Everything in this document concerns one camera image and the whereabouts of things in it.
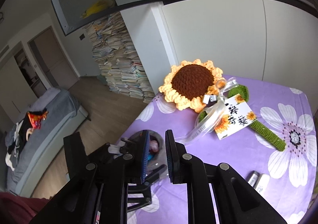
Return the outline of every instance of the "doorway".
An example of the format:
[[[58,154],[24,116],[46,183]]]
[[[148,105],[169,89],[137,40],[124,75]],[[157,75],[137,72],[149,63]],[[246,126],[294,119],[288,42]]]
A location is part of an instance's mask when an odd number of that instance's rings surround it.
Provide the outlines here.
[[[32,39],[29,47],[53,87],[68,90],[78,81],[51,28]]]

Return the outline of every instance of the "pile of newspapers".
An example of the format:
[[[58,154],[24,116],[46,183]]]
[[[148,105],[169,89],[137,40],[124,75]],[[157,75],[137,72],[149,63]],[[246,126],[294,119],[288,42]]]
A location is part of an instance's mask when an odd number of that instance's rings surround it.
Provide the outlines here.
[[[93,58],[111,91],[143,99],[155,96],[120,12],[86,25]]]

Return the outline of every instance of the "wooden floor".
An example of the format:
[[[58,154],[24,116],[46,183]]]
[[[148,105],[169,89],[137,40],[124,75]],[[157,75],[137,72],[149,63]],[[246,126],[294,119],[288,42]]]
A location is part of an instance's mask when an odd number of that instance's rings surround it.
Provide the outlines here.
[[[106,142],[115,143],[147,106],[141,99],[116,94],[95,78],[82,78],[69,91],[89,112],[92,121],[79,127],[85,151],[93,152]],[[50,198],[66,184],[64,149],[57,154],[32,197]]]

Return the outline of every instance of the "brown flower center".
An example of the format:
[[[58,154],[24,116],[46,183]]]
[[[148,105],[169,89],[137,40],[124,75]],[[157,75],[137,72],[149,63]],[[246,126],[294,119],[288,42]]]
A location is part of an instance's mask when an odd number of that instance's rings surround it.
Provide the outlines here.
[[[189,64],[182,67],[172,79],[172,88],[179,94],[191,100],[203,96],[208,86],[213,85],[213,75],[204,66]]]

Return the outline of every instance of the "flower print center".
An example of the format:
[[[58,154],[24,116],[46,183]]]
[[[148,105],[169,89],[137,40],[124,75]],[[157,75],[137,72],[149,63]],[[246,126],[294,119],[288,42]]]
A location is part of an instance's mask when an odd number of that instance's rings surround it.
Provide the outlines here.
[[[296,130],[292,130],[289,132],[290,142],[295,145],[296,149],[298,145],[300,145],[300,132],[296,132]]]

